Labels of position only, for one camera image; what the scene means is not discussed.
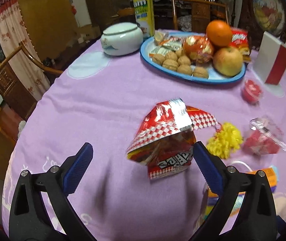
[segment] red and white card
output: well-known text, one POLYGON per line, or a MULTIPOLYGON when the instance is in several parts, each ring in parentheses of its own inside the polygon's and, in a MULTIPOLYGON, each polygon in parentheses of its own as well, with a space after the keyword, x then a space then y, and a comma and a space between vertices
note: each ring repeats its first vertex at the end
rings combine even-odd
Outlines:
POLYGON ((264 32, 253 70, 266 84, 278 85, 286 70, 286 46, 276 37, 264 32))

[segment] yellow pom-pom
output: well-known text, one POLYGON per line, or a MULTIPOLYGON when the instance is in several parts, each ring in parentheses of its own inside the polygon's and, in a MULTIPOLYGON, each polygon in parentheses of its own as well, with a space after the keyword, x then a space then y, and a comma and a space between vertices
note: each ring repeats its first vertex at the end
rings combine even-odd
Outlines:
POLYGON ((231 151, 238 150, 242 143, 241 132, 231 123, 225 122, 221 126, 221 130, 209 139, 206 148, 212 155, 226 159, 230 156, 231 151))

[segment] yellow can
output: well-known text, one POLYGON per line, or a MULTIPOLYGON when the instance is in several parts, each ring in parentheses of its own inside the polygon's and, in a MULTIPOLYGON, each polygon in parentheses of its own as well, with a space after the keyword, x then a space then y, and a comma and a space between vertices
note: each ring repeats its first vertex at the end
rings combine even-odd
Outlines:
POLYGON ((133 0, 136 23, 143 31, 144 39, 154 36, 155 22, 153 0, 133 0))

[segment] orange package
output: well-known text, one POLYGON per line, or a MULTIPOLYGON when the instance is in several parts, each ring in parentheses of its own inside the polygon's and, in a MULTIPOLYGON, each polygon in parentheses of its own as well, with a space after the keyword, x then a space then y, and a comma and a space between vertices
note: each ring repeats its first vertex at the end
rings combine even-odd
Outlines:
POLYGON ((183 43, 183 50, 187 57, 198 63, 206 63, 212 60, 214 47, 206 36, 192 35, 183 43))
POLYGON ((239 28, 231 27, 232 41, 230 46, 235 47, 243 56, 244 62, 251 62, 250 47, 248 42, 248 32, 239 28))
POLYGON ((186 107, 181 99, 158 103, 141 124, 127 158, 148 166, 150 179, 179 173, 193 158, 193 130, 216 124, 213 115, 186 107))

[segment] round table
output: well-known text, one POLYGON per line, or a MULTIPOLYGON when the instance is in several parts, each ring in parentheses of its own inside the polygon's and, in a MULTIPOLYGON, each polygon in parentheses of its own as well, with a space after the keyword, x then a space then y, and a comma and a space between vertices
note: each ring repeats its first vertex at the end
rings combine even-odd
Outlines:
MULTIPOLYGON (((249 64, 245 78, 255 79, 251 68, 249 64)), ((213 114, 220 123, 231 122, 242 133, 251 119, 268 115, 283 130, 286 143, 286 74, 280 84, 284 97, 264 91, 260 103, 250 106, 240 95, 243 82, 205 86, 180 80, 147 65, 139 52, 109 57, 97 41, 44 94, 17 142, 3 190, 4 229, 8 233, 21 171, 45 172, 89 142, 93 160, 68 199, 98 241, 189 240, 200 215, 205 179, 195 161, 177 175, 150 180, 147 167, 127 160, 125 151, 142 119, 156 103, 181 98, 186 105, 213 114)), ((204 128, 195 135, 206 143, 214 132, 204 128)), ((286 153, 258 158, 240 150, 224 162, 235 160, 253 170, 278 168, 274 196, 277 211, 286 220, 286 153)), ((48 197, 43 197, 55 229, 63 232, 48 197)), ((230 217, 223 231, 234 220, 230 217)))

